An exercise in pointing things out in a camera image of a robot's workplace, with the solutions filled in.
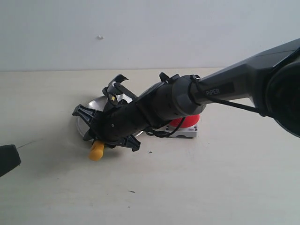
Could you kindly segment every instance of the red object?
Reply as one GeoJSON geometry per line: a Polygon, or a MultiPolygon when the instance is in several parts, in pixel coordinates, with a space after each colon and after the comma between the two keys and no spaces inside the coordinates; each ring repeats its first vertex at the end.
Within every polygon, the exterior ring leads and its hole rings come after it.
{"type": "MultiPolygon", "coordinates": [[[[189,127],[195,125],[199,121],[199,119],[200,119],[200,115],[187,116],[180,127],[181,128],[189,128],[189,127]]],[[[182,120],[182,118],[172,120],[169,123],[169,125],[172,127],[177,127],[181,120],[182,120]]]]}

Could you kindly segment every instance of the metal disc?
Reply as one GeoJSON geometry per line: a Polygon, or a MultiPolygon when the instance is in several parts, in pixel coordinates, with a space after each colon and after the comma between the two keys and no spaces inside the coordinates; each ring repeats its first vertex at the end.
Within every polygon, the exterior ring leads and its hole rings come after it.
{"type": "MultiPolygon", "coordinates": [[[[94,100],[90,101],[86,105],[86,107],[102,111],[104,109],[104,106],[105,106],[106,102],[107,102],[106,97],[101,96],[101,97],[95,98],[94,100]]],[[[78,132],[80,133],[80,135],[82,137],[84,136],[84,134],[89,129],[89,126],[80,117],[76,118],[76,127],[77,127],[77,130],[78,130],[78,132]]],[[[134,136],[137,137],[141,133],[142,133],[142,131],[137,132],[137,133],[134,134],[134,136]]]]}

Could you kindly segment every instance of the white wall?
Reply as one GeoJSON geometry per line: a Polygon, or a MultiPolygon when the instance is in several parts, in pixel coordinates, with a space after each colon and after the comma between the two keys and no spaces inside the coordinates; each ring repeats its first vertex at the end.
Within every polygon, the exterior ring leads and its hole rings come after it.
{"type": "Polygon", "coordinates": [[[299,7],[299,0],[1,0],[0,71],[224,67],[299,38],[299,7]]]}

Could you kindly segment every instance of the black object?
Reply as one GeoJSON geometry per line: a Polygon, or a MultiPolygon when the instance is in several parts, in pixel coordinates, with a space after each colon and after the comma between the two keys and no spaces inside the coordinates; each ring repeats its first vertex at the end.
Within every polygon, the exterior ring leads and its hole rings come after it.
{"type": "Polygon", "coordinates": [[[15,145],[0,146],[0,177],[21,164],[15,145]]]}
{"type": "MultiPolygon", "coordinates": [[[[135,132],[154,130],[173,119],[197,115],[206,104],[214,102],[270,116],[288,132],[300,137],[300,39],[261,52],[203,79],[197,75],[169,78],[164,73],[159,77],[161,82],[139,97],[130,92],[129,104],[112,102],[101,114],[93,111],[88,123],[92,138],[118,143],[135,132]],[[250,98],[255,107],[229,102],[239,98],[250,98]]],[[[109,102],[126,92],[123,86],[119,88],[124,80],[127,78],[118,75],[104,88],[109,102]]],[[[78,106],[73,115],[84,118],[77,112],[81,107],[78,106]]]]}

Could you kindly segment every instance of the white base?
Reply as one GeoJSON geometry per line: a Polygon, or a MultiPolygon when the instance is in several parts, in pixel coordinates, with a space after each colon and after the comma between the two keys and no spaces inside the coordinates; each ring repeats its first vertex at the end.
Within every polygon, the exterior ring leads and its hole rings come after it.
{"type": "MultiPolygon", "coordinates": [[[[175,127],[170,126],[170,125],[166,125],[164,127],[164,131],[166,132],[172,132],[175,129],[175,127]]],[[[171,135],[170,137],[187,137],[187,138],[191,138],[191,137],[197,137],[198,136],[198,124],[195,124],[191,127],[187,127],[187,128],[179,128],[173,135],[171,135]]]]}

